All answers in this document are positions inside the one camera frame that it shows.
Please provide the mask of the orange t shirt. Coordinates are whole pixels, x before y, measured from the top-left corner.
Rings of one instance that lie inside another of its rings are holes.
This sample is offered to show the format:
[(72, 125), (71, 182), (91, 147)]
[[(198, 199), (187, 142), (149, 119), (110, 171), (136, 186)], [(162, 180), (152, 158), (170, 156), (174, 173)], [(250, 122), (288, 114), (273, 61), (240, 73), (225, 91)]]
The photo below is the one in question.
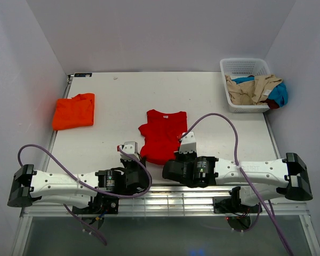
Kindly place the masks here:
[(54, 131), (94, 125), (95, 94), (78, 94), (70, 99), (58, 99), (52, 121)]

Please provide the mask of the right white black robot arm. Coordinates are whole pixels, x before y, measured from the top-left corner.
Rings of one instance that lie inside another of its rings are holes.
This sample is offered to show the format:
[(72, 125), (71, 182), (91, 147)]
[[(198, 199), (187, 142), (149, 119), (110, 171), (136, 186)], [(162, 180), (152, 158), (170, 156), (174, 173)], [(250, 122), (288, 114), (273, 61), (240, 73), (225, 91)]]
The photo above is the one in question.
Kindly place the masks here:
[(178, 154), (165, 163), (162, 177), (189, 188), (205, 188), (235, 183), (229, 198), (237, 212), (260, 201), (285, 197), (291, 201), (310, 201), (313, 198), (307, 166), (296, 153), (265, 162), (240, 162), (213, 156)]

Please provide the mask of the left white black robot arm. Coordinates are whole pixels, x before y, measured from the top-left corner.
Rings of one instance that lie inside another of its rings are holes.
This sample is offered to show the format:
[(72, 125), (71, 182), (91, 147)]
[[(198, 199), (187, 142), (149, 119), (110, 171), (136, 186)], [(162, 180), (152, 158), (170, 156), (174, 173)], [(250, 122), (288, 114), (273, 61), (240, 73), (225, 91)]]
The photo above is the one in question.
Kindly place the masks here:
[(13, 175), (7, 205), (30, 207), (35, 203), (54, 203), (86, 208), (97, 213), (102, 199), (138, 196), (149, 188), (150, 178), (135, 161), (121, 160), (123, 167), (90, 173), (48, 173), (26, 164)]

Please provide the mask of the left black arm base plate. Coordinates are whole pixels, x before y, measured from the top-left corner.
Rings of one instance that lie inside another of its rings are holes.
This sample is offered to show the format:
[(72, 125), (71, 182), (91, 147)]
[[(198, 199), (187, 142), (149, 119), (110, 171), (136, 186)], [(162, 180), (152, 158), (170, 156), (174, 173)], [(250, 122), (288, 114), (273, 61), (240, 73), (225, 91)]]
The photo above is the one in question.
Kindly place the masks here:
[(91, 198), (85, 208), (78, 208), (73, 206), (72, 212), (74, 214), (117, 214), (119, 199), (117, 197), (102, 197), (97, 196)]

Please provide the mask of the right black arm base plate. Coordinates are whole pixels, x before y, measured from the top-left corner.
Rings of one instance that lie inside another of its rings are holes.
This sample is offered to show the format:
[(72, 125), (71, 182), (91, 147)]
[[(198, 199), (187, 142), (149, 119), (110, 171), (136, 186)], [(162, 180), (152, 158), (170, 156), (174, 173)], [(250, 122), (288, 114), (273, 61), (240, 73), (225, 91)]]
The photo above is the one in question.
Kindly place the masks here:
[(212, 203), (214, 213), (246, 215), (249, 213), (262, 212), (262, 207), (259, 204), (255, 206), (246, 206), (236, 203), (233, 205), (230, 197), (213, 197)]

